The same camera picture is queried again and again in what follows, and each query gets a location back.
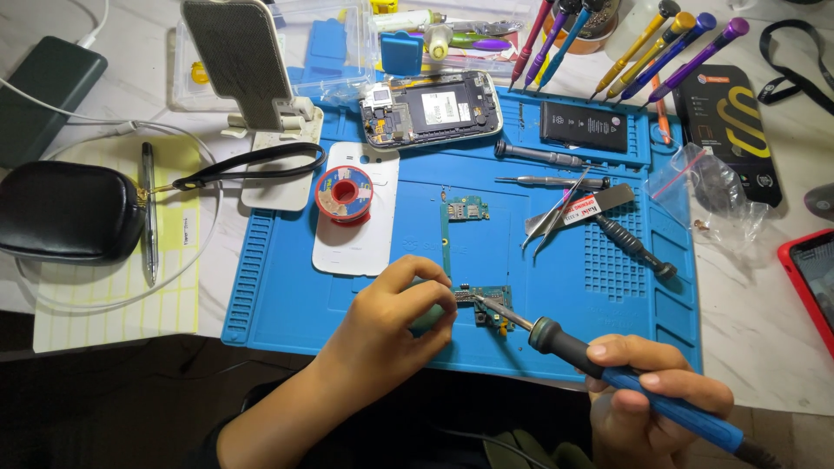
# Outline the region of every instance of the plastic bag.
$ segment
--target plastic bag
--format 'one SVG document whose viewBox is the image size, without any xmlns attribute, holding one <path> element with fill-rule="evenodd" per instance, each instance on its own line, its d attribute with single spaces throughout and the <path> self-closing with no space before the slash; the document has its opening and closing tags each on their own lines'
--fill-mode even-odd
<svg viewBox="0 0 834 469">
<path fill-rule="evenodd" d="M 739 257 L 750 257 L 751 249 L 769 248 L 756 240 L 769 227 L 767 220 L 776 217 L 773 208 L 749 200 L 738 174 L 695 144 L 687 144 L 652 173 L 643 189 L 691 232 L 696 243 Z"/>
</svg>

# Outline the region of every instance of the purple screwdriver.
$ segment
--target purple screwdriver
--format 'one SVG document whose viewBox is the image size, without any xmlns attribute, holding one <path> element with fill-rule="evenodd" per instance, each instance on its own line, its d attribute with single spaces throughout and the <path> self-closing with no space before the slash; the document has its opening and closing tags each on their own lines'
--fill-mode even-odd
<svg viewBox="0 0 834 469">
<path fill-rule="evenodd" d="M 744 18 L 733 18 L 727 24 L 724 31 L 721 31 L 721 34 L 718 35 L 717 38 L 713 39 L 712 42 L 707 45 L 704 50 L 700 51 L 698 55 L 695 56 L 689 63 L 685 63 L 681 65 L 669 78 L 666 79 L 665 82 L 655 91 L 651 93 L 649 96 L 649 100 L 646 101 L 646 104 L 643 104 L 639 110 L 644 109 L 649 103 L 656 103 L 663 99 L 664 96 L 669 94 L 669 92 L 675 89 L 681 82 L 689 76 L 699 65 L 706 62 L 706 60 L 713 55 L 715 55 L 718 51 L 722 50 L 724 46 L 733 42 L 735 38 L 739 38 L 747 34 L 750 31 L 750 24 Z"/>
<path fill-rule="evenodd" d="M 535 76 L 539 74 L 539 70 L 541 70 L 541 65 L 545 62 L 547 53 L 550 51 L 550 48 L 553 47 L 553 42 L 556 40 L 556 36 L 559 35 L 559 31 L 561 31 L 562 27 L 565 26 L 565 23 L 567 23 L 568 17 L 577 14 L 581 9 L 582 0 L 559 1 L 559 13 L 556 14 L 556 18 L 553 19 L 553 28 L 550 29 L 550 33 L 547 34 L 545 43 L 541 46 L 541 50 L 533 59 L 533 64 L 530 65 L 530 70 L 527 71 L 527 76 L 524 79 L 524 87 L 521 89 L 522 93 L 528 86 L 530 86 L 530 83 L 533 83 Z"/>
</svg>

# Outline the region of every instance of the red solder spool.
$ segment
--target red solder spool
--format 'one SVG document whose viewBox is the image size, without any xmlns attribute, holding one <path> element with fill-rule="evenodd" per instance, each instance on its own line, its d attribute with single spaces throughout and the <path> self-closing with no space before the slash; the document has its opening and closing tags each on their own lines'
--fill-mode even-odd
<svg viewBox="0 0 834 469">
<path fill-rule="evenodd" d="M 370 219 L 374 184 L 362 169 L 338 166 L 316 183 L 315 203 L 339 226 L 359 226 Z"/>
</svg>

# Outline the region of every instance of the screen protector box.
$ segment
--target screen protector box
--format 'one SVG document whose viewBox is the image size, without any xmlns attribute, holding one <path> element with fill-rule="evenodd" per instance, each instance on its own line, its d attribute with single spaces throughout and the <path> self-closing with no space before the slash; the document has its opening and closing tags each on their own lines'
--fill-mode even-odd
<svg viewBox="0 0 834 469">
<path fill-rule="evenodd" d="M 779 180 L 747 75 L 733 65 L 701 65 L 674 97 L 686 142 L 733 168 L 748 199 L 779 205 Z"/>
</svg>

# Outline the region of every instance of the yellow screwdriver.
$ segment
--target yellow screwdriver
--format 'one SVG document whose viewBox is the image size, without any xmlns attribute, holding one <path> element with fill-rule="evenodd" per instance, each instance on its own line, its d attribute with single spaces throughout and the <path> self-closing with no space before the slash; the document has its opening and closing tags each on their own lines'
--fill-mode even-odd
<svg viewBox="0 0 834 469">
<path fill-rule="evenodd" d="M 631 44 L 631 47 L 625 51 L 622 57 L 611 67 L 611 70 L 605 74 L 605 77 L 596 85 L 596 91 L 594 94 L 588 98 L 588 101 L 585 103 L 590 103 L 590 101 L 599 94 L 603 89 L 607 88 L 611 82 L 614 81 L 614 78 L 617 78 L 617 75 L 623 71 L 623 68 L 628 65 L 629 59 L 631 59 L 634 54 L 643 47 L 643 44 L 649 41 L 649 38 L 652 34 L 654 34 L 658 29 L 663 26 L 663 23 L 666 22 L 667 18 L 671 18 L 676 14 L 681 12 L 681 7 L 678 6 L 677 3 L 672 2 L 672 0 L 661 0 L 660 4 L 657 5 L 658 12 L 654 18 L 651 19 L 649 22 L 649 26 L 646 28 L 645 31 Z"/>
<path fill-rule="evenodd" d="M 618 79 L 614 84 L 611 85 L 611 88 L 608 88 L 608 93 L 605 94 L 605 99 L 602 100 L 604 103 L 611 98 L 616 97 L 616 95 L 620 94 L 622 90 L 626 89 L 626 86 L 630 85 L 633 82 L 637 75 L 646 68 L 646 65 L 651 62 L 652 59 L 657 57 L 658 55 L 666 49 L 666 46 L 675 42 L 675 39 L 678 39 L 683 33 L 689 31 L 690 29 L 695 27 L 695 17 L 687 12 L 681 12 L 675 15 L 675 20 L 663 32 L 663 35 L 657 39 L 655 45 L 649 49 L 649 52 L 646 53 L 640 60 L 637 61 L 634 65 L 631 66 L 628 70 L 623 73 L 623 75 Z"/>
</svg>

